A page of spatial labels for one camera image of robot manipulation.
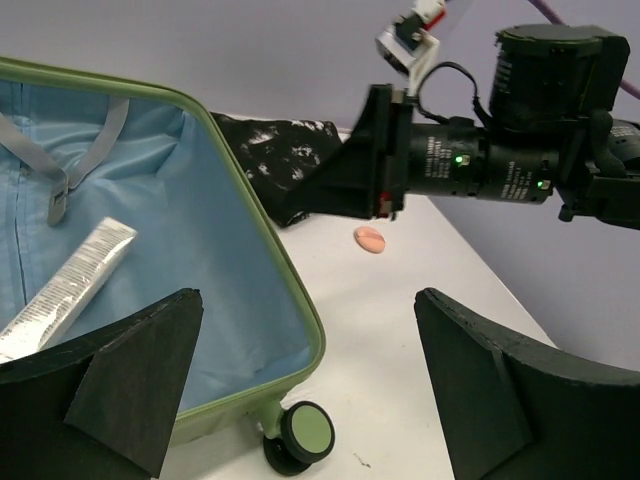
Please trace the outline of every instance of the light blue suitcase lining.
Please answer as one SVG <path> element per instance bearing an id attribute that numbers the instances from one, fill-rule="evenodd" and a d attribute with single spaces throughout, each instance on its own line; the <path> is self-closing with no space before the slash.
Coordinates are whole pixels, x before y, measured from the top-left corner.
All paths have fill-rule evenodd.
<path id="1" fill-rule="evenodd" d="M 107 95 L 0 82 L 0 112 L 65 170 L 95 140 L 108 105 Z M 201 291 L 204 318 L 180 412 L 310 365 L 296 301 L 190 114 L 131 99 L 117 143 L 70 194 L 56 227 L 47 225 L 51 189 L 0 146 L 0 328 L 110 216 L 139 236 L 63 341 L 191 287 Z"/>

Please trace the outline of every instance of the suitcase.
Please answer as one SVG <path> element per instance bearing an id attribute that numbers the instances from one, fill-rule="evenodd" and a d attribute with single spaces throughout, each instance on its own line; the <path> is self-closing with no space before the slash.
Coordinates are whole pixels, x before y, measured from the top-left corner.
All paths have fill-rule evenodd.
<path id="1" fill-rule="evenodd" d="M 112 217 L 138 238 L 62 342 L 196 289 L 171 444 L 254 414 L 279 473 L 324 459 L 327 413 L 280 404 L 322 359 L 320 320 L 207 110 L 156 85 L 0 59 L 0 113 L 0 328 Z"/>

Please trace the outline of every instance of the gray strap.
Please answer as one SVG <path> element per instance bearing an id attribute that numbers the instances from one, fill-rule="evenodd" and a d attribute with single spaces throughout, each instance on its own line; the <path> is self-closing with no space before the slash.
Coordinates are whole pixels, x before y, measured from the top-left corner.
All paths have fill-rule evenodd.
<path id="1" fill-rule="evenodd" d="M 69 190 L 77 188 L 84 178 L 109 155 L 115 145 L 129 112 L 129 99 L 111 97 L 104 127 L 76 166 L 67 173 L 42 147 L 19 132 L 13 123 L 0 113 L 0 144 L 33 171 L 54 182 L 49 198 L 49 225 L 56 225 L 64 216 Z"/>
<path id="2" fill-rule="evenodd" d="M 104 127 L 102 127 L 85 156 L 69 172 L 69 188 L 71 190 L 77 188 L 84 178 L 107 158 L 124 128 L 128 113 L 128 98 L 111 97 L 109 99 L 109 111 Z"/>

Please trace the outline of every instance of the white table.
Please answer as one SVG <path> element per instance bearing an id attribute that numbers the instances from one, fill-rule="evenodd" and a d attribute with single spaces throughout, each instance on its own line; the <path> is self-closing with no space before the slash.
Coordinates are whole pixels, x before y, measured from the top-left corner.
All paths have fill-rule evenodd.
<path id="1" fill-rule="evenodd" d="M 425 197 L 374 225 L 382 255 L 361 250 L 364 222 L 315 217 L 281 233 L 327 331 L 324 362 L 293 391 L 330 413 L 332 455 L 299 478 L 453 478 L 413 302 L 436 287 L 476 312 L 552 345 L 540 327 Z M 161 480 L 277 479 L 248 422 L 169 451 Z"/>

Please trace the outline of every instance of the green suitcase wheel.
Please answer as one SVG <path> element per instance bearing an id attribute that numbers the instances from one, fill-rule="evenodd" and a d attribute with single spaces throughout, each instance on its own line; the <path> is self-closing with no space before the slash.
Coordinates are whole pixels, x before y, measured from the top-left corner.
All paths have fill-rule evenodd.
<path id="1" fill-rule="evenodd" d="M 267 461 L 281 475 L 292 477 L 324 460 L 335 445 L 335 429 L 327 412 L 311 402 L 300 402 L 280 420 L 282 438 L 264 439 Z"/>
<path id="2" fill-rule="evenodd" d="M 271 468 L 283 477 L 295 477 L 311 466 L 310 463 L 302 463 L 296 460 L 293 455 L 287 451 L 281 438 L 274 438 L 272 440 L 264 437 L 262 439 L 262 447 L 264 449 L 264 456 L 267 458 L 267 462 L 269 462 Z"/>

